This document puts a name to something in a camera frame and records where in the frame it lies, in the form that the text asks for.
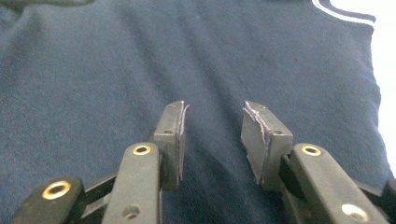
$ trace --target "white stripe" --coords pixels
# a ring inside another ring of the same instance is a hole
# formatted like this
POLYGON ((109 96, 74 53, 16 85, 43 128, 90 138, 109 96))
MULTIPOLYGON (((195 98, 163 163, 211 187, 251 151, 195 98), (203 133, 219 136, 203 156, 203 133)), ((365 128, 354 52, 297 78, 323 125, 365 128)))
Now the white stripe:
POLYGON ((370 26, 374 27, 374 22, 373 21, 369 21, 369 20, 364 20, 364 19, 359 19, 359 18, 355 18, 355 17, 348 17, 348 16, 344 16, 341 14, 338 14, 334 11, 329 10, 328 8, 324 7, 323 5, 320 4, 319 0, 312 0, 312 3, 314 4, 315 7, 317 7, 318 9, 326 12, 327 14, 342 20, 342 21, 351 21, 351 22, 356 22, 356 23, 362 23, 362 24, 367 24, 370 26))

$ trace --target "white surface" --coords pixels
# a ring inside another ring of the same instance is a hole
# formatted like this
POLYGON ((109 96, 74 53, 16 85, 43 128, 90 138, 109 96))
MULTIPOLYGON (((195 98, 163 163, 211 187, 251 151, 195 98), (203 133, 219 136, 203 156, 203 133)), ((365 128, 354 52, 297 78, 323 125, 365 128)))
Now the white surface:
POLYGON ((375 79, 381 88, 379 131, 388 152, 388 161, 396 175, 396 2, 390 0, 331 0, 346 11, 376 17, 372 52, 375 79))

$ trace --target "blue cloth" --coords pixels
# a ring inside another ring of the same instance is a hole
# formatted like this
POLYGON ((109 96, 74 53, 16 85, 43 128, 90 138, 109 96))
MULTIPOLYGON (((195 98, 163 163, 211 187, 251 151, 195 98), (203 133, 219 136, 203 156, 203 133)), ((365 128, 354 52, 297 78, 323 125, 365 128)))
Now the blue cloth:
POLYGON ((246 100, 351 177, 382 188, 392 176, 370 25, 272 0, 0 6, 0 17, 3 223, 44 181, 74 175, 87 186, 117 171, 177 100, 191 104, 188 147, 180 189, 163 196, 165 223, 285 222, 240 142, 246 100))

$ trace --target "white trim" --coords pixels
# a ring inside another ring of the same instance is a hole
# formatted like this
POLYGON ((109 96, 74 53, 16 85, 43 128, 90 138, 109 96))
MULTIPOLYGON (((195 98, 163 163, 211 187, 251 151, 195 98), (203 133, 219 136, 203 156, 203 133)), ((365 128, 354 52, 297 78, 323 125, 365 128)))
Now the white trim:
POLYGON ((323 12, 339 19, 342 21, 351 21, 351 22, 356 22, 356 23, 362 23, 362 24, 366 24, 366 25, 370 25, 370 26, 375 26, 375 23, 373 21, 369 21, 369 20, 364 20, 364 19, 359 19, 359 18, 355 18, 355 17, 348 17, 345 15, 341 15, 337 12, 331 11, 328 8, 324 7, 323 5, 320 4, 319 0, 312 0, 312 3, 314 4, 315 7, 317 7, 318 9, 322 10, 323 12))

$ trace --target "navy blue fabric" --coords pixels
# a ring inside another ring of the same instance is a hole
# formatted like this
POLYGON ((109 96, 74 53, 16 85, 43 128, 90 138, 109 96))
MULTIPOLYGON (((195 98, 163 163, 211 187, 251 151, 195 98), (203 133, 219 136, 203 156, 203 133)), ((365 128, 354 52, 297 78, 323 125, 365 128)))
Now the navy blue fabric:
POLYGON ((98 0, 0 6, 0 217, 40 183, 118 170, 163 107, 191 104, 184 180, 165 223, 283 223, 255 185, 239 136, 244 101, 268 106, 295 143, 326 148, 353 178, 392 174, 365 24, 309 1, 98 0))

